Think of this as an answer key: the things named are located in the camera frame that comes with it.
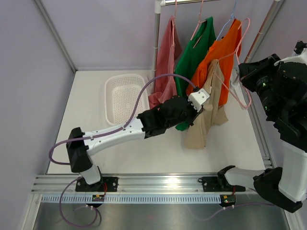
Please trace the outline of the beige t shirt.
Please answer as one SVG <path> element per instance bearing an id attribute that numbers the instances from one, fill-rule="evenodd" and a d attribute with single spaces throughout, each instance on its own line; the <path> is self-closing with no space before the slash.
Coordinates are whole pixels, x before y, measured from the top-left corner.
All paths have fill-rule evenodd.
<path id="1" fill-rule="evenodd" d="M 196 118 L 194 125 L 188 128 L 184 144 L 188 149 L 199 150 L 207 145 L 207 138 L 212 126 L 222 125 L 228 121 L 224 107 L 219 105 L 222 92 L 224 75 L 218 60 L 213 60 L 209 65 L 207 80 L 203 89 L 210 93 L 209 99 L 204 104 L 204 111 Z"/>

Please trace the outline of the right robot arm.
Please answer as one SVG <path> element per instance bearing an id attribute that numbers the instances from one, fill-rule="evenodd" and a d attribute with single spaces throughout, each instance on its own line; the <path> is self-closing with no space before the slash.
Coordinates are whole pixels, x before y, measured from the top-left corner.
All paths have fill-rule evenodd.
<path id="1" fill-rule="evenodd" d="M 294 213 L 307 198 L 307 45 L 298 41 L 293 56 L 272 54 L 238 67 L 242 85 L 259 96 L 267 121 L 280 134 L 283 166 L 255 171 L 230 165 L 218 172 L 217 185 L 222 190 L 252 189 Z"/>

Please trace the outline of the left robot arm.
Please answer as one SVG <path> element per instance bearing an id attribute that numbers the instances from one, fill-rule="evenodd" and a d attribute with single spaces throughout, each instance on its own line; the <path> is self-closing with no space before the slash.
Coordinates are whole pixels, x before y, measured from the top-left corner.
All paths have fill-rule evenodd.
<path id="1" fill-rule="evenodd" d="M 99 167 L 92 161 L 93 155 L 127 141 L 162 135 L 167 129 L 184 122 L 191 125 L 203 111 L 207 99 L 201 92 L 192 93 L 188 98 L 174 96 L 138 114 L 127 124 L 95 132 L 82 132 L 81 128 L 74 128 L 66 144 L 71 171 L 79 173 L 92 191 L 100 190 L 103 178 Z"/>

